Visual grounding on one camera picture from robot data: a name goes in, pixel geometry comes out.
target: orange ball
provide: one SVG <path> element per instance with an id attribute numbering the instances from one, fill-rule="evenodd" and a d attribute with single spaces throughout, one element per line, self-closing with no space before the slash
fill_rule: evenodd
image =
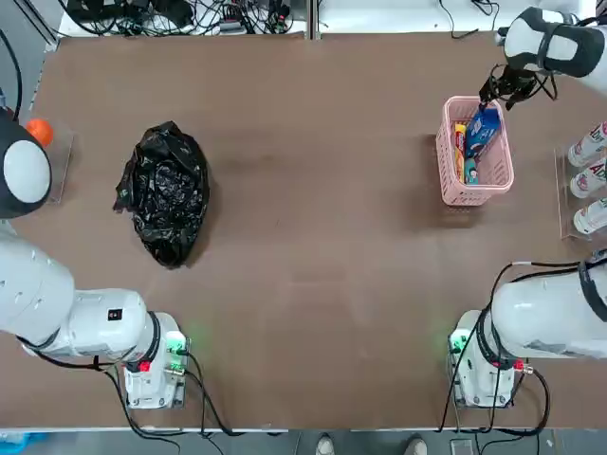
<path id="1" fill-rule="evenodd" d="M 28 130 L 43 147 L 48 147 L 53 141 L 53 127 L 50 126 L 50 123 L 46 120 L 33 118 L 26 125 L 26 130 Z"/>

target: white bottle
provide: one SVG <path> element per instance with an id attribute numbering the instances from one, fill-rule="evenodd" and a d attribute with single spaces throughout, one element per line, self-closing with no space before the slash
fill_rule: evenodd
<path id="1" fill-rule="evenodd" d="M 588 164 L 596 154 L 605 150 L 607 150 L 607 121 L 597 125 L 577 144 L 572 145 L 567 157 L 573 166 L 580 168 Z"/>
<path id="2" fill-rule="evenodd" d="M 582 234 L 592 234 L 607 226 L 607 197 L 602 197 L 590 206 L 576 211 L 573 224 Z"/>
<path id="3" fill-rule="evenodd" d="M 588 197 L 592 192 L 607 185 L 607 174 L 605 173 L 606 160 L 607 158 L 601 158 L 571 179 L 569 189 L 574 196 L 583 199 L 584 197 Z"/>

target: brown table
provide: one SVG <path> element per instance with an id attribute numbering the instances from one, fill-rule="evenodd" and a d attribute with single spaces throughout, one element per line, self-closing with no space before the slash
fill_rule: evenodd
<path id="1" fill-rule="evenodd" d="M 174 315 L 235 427 L 435 428 L 446 337 L 487 302 L 499 269 L 581 257 L 559 238 L 552 147 L 607 118 L 605 99 L 559 81 L 559 102 L 538 96 L 506 116 L 512 190 L 447 209 L 433 149 L 441 107 L 501 61 L 486 34 L 64 40 L 35 104 L 78 134 L 64 201 L 14 226 L 80 288 L 137 289 Z M 199 141 L 216 181 L 197 257 L 177 271 L 112 211 L 133 146 L 168 119 Z M 54 368 L 7 335 L 0 358 L 0 428 L 126 426 L 103 376 Z M 607 426 L 607 365 L 536 365 L 550 426 Z M 498 425 L 537 423 L 542 395 L 527 383 Z M 194 428 L 197 396 L 137 418 Z"/>

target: shoe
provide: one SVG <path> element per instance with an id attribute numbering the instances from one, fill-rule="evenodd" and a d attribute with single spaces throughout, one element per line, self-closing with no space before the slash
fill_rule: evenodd
<path id="1" fill-rule="evenodd" d="M 405 453 L 403 455 L 427 455 L 428 447 L 426 443 L 421 438 L 414 438 L 408 444 L 407 448 L 405 448 Z"/>
<path id="2" fill-rule="evenodd" d="M 335 455 L 331 436 L 324 433 L 316 444 L 316 455 Z"/>

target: plastic basket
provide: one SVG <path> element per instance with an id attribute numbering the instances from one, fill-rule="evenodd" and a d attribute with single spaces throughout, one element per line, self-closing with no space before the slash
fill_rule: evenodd
<path id="1" fill-rule="evenodd" d="M 440 173 L 440 190 L 449 206 L 480 206 L 494 194 L 504 194 L 514 182 L 514 170 L 504 124 L 504 113 L 497 102 L 501 128 L 481 152 L 478 161 L 478 185 L 464 185 L 455 174 L 454 124 L 468 124 L 478 110 L 478 97 L 452 97 L 443 107 L 443 121 L 436 135 L 436 155 Z"/>

